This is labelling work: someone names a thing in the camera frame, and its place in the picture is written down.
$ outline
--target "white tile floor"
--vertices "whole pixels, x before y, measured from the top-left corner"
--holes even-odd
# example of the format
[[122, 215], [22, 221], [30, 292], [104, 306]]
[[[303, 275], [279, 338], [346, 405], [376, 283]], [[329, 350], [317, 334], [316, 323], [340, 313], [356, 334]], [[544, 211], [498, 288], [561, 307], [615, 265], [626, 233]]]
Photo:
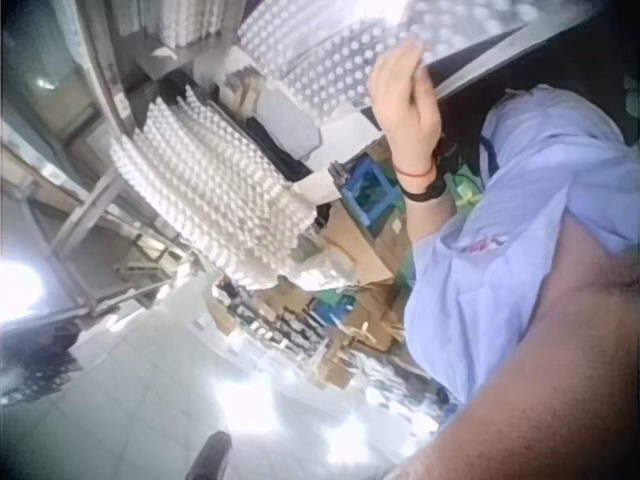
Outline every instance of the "white tile floor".
[[[218, 398], [222, 383], [251, 379], [250, 372], [213, 352], [188, 328], [202, 313], [197, 300], [198, 289], [187, 285], [122, 331], [93, 335], [73, 348], [85, 370], [62, 394], [2, 411], [3, 453], [25, 478], [184, 478], [206, 438], [229, 430]], [[325, 433], [344, 421], [352, 398], [348, 392], [334, 392], [335, 398], [331, 392], [312, 392], [310, 385], [287, 388], [273, 395], [275, 433], [231, 431], [234, 446], [225, 479], [357, 479], [390, 463], [393, 455], [383, 454], [384, 442], [373, 437], [401, 438], [393, 430], [397, 420], [384, 425], [373, 415], [367, 427], [374, 432], [378, 422], [384, 435], [373, 433], [372, 460], [334, 467], [327, 462]], [[361, 415], [366, 409], [360, 408]]]

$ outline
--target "floor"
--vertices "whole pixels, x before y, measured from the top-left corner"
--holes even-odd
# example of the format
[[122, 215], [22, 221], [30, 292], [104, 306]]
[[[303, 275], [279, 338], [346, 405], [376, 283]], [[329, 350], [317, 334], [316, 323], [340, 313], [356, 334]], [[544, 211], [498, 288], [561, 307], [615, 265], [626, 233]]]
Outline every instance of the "floor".
[[[406, 423], [363, 396], [282, 369], [267, 382], [269, 369], [251, 373], [255, 358], [214, 345], [226, 340], [193, 324], [211, 324], [203, 285], [172, 292], [120, 331], [90, 332], [73, 347], [84, 370], [67, 388], [2, 411], [3, 459], [16, 478], [180, 479], [218, 430], [233, 437], [228, 480], [366, 478], [404, 458]], [[363, 430], [347, 432], [349, 422]], [[362, 461], [336, 464], [331, 447], [344, 449], [349, 435], [366, 437]]]

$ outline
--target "hand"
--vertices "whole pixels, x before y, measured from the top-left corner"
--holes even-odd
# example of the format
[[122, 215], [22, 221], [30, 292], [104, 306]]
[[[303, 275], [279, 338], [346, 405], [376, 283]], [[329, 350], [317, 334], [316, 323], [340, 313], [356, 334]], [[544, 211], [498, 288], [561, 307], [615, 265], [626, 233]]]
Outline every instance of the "hand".
[[403, 186], [424, 191], [433, 178], [433, 150], [442, 133], [442, 120], [433, 85], [420, 61], [422, 44], [404, 41], [382, 55], [369, 76], [373, 113], [387, 136], [397, 170], [421, 175], [432, 171], [430, 179], [406, 177]]

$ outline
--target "light blue shirt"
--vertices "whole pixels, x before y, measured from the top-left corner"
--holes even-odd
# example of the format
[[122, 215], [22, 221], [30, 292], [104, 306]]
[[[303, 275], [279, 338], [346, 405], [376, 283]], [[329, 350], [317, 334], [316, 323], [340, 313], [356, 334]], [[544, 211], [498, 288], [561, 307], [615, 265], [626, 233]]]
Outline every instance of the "light blue shirt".
[[640, 243], [637, 149], [582, 97], [538, 86], [482, 129], [500, 166], [468, 218], [414, 247], [405, 309], [415, 361], [466, 402], [522, 340], [569, 212], [609, 252]]

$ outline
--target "person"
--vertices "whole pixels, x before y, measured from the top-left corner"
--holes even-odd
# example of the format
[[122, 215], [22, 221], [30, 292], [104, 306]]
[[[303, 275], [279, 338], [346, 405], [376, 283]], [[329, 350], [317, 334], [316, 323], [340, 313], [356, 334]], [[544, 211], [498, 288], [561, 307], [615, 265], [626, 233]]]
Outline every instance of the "person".
[[423, 47], [382, 55], [373, 113], [405, 196], [415, 361], [464, 405], [393, 478], [573, 478], [637, 431], [640, 163], [571, 92], [511, 93], [481, 132], [482, 200], [455, 213], [432, 154]]

